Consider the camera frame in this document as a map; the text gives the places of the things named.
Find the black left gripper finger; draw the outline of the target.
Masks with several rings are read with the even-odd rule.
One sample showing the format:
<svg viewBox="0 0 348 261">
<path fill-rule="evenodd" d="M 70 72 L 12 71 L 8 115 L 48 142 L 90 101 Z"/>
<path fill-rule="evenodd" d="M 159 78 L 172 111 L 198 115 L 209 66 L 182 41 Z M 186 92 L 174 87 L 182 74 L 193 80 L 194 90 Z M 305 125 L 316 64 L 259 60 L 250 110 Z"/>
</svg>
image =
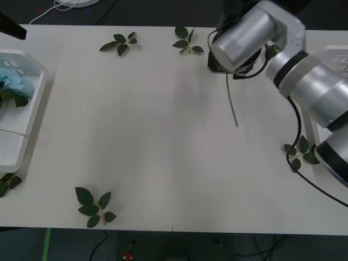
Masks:
<svg viewBox="0 0 348 261">
<path fill-rule="evenodd" d="M 19 40 L 25 40 L 27 31 L 19 24 L 0 13 L 0 32 Z"/>
</svg>

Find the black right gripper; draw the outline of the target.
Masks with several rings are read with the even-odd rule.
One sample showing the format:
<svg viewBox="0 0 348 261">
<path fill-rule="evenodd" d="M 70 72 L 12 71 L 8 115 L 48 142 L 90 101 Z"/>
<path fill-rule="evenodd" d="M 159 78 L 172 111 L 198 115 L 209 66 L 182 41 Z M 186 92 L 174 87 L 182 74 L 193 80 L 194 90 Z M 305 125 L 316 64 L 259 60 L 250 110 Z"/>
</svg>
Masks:
<svg viewBox="0 0 348 261">
<path fill-rule="evenodd" d="M 212 73 L 233 74 L 234 72 L 226 70 L 215 58 L 212 51 L 208 53 L 208 68 Z"/>
</svg>

